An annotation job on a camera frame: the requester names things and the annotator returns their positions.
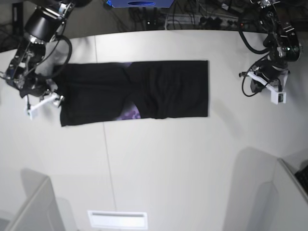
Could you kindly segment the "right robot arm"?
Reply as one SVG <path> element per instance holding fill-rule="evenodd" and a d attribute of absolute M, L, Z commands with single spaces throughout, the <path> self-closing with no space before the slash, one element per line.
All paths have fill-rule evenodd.
<path fill-rule="evenodd" d="M 52 88 L 52 79 L 68 64 L 72 55 L 72 44 L 63 35 L 66 21 L 77 7 L 76 0 L 35 0 L 36 9 L 24 27 L 24 36 L 17 48 L 14 58 L 1 78 L 19 91 L 21 98 L 30 95 L 38 97 L 40 104 L 52 102 L 59 106 L 64 96 Z M 68 55 L 57 72 L 43 76 L 35 72 L 36 68 L 47 59 L 46 45 L 51 41 L 65 41 Z"/>

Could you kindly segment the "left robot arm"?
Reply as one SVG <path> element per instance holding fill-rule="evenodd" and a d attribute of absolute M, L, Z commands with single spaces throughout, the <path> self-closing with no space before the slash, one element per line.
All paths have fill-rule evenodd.
<path fill-rule="evenodd" d="M 252 94 L 244 94 L 252 97 L 265 88 L 274 87 L 278 91 L 284 88 L 284 80 L 281 75 L 288 76 L 288 63 L 296 62 L 300 57 L 300 43 L 295 28 L 292 26 L 284 3 L 280 0 L 253 0 L 252 6 L 245 8 L 239 16 L 238 32 L 245 46 L 253 53 L 264 55 L 251 67 L 239 74 L 245 83 L 247 77 L 251 78 Z M 267 32 L 263 41 L 263 50 L 254 49 L 247 41 L 243 29 L 243 18 L 256 10 L 259 15 L 259 22 Z"/>

